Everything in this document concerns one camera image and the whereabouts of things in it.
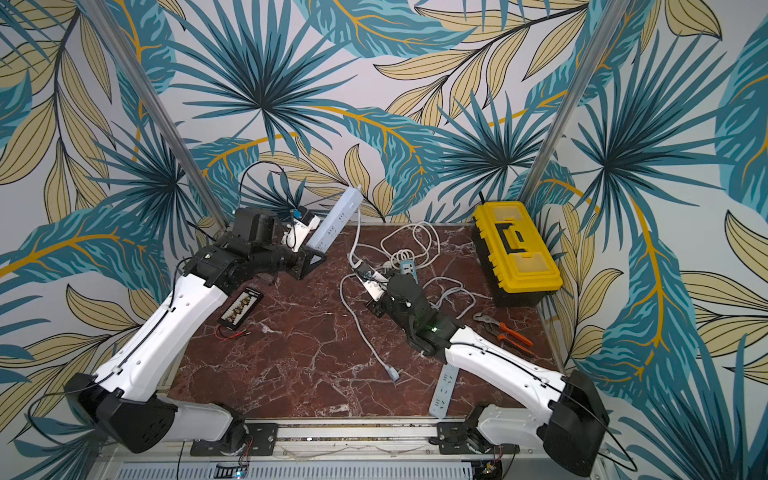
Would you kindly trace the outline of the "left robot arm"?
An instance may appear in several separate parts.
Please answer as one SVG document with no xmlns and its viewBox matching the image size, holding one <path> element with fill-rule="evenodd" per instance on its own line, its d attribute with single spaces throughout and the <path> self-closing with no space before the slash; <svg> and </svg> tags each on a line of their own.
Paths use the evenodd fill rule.
<svg viewBox="0 0 768 480">
<path fill-rule="evenodd" d="M 76 374 L 67 382 L 68 399 L 132 453 L 171 441 L 206 442 L 225 455 L 241 453 L 250 442 L 242 414 L 225 405 L 162 400 L 161 377 L 242 283 L 260 273 L 304 277 L 324 261 L 330 245 L 312 238 L 293 251 L 284 244 L 221 240 L 200 249 L 136 335 L 94 374 Z"/>
</svg>

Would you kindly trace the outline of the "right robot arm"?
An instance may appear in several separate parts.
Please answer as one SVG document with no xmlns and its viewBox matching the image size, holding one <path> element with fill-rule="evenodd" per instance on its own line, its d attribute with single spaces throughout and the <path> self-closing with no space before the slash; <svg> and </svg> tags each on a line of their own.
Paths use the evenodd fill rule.
<svg viewBox="0 0 768 480">
<path fill-rule="evenodd" d="M 433 307 L 410 274 L 379 276 L 362 284 L 371 297 L 367 308 L 377 317 L 391 318 L 414 350 L 486 381 L 527 409 L 527 418 L 521 419 L 497 405 L 475 408 L 464 422 L 467 441 L 483 450 L 542 447 L 571 474 L 591 475 L 609 416 L 589 377 L 537 366 L 493 344 Z"/>
</svg>

